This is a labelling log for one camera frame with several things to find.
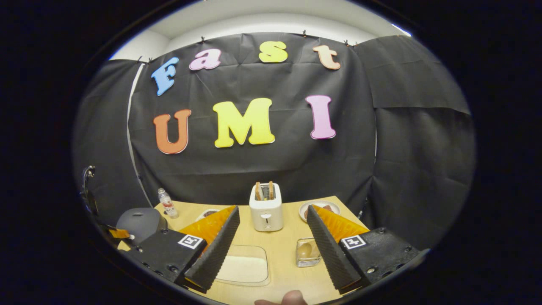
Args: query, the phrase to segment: black backdrop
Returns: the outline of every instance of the black backdrop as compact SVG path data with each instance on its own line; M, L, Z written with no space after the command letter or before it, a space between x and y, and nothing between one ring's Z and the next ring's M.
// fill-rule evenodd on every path
M262 63L259 45L265 41L284 42L288 59ZM312 51L318 45L337 51L339 70L320 63ZM194 55L210 48L222 51L221 64L189 70ZM157 96L151 74L174 56L179 58L174 85ZM331 139L309 136L313 116L305 98L315 94L332 99L328 107L337 135ZM269 121L275 142L215 147L213 105L232 101L243 114L261 97L273 102ZM164 154L153 119L171 115L168 136L175 142L173 114L182 109L192 111L188 146ZM73 154L76 179L85 166L97 167L91 190L102 219L112 225L125 210L149 206L147 198L154 206L160 187L174 200L243 205L255 181L273 180L283 202L336 195L356 215L364 209L362 221L369 228L387 226L426 248L442 238L464 203L474 150L461 90L414 39L389 36L346 46L319 37L257 33L195 43L150 63L108 62L83 98Z

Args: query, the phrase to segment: plastic bottle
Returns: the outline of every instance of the plastic bottle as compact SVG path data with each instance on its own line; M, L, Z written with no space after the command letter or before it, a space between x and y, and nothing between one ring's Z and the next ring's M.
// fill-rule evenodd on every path
M158 200L160 200L160 203L164 206L164 210L166 210L166 213L170 218L175 219L179 217L179 213L177 213L175 206L173 206L171 198L163 188L158 189Z

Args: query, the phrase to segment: letter i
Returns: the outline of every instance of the letter i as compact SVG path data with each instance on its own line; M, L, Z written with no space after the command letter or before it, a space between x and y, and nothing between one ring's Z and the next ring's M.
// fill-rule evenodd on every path
M311 132L313 139L329 139L337 133L331 128L330 111L327 107L331 102L328 96L308 96L307 103L311 105L314 130Z

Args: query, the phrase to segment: toaster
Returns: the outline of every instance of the toaster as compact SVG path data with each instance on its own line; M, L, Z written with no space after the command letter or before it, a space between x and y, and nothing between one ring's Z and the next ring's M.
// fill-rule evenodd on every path
M271 184L273 188L272 199L269 198L269 184ZM252 192L250 192L249 206L254 229L257 231L278 231L282 229L284 224L282 218L282 197L280 195L280 187L275 183L262 183L260 184L260 187L265 200L257 199L256 192L258 192L258 190L256 190L256 185L252 186Z

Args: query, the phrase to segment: brown egg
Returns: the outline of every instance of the brown egg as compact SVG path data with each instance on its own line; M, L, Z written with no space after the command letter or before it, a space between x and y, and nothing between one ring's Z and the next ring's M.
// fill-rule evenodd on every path
M298 248L298 256L299 258L309 258L311 257L312 252L312 246L310 244L302 244Z

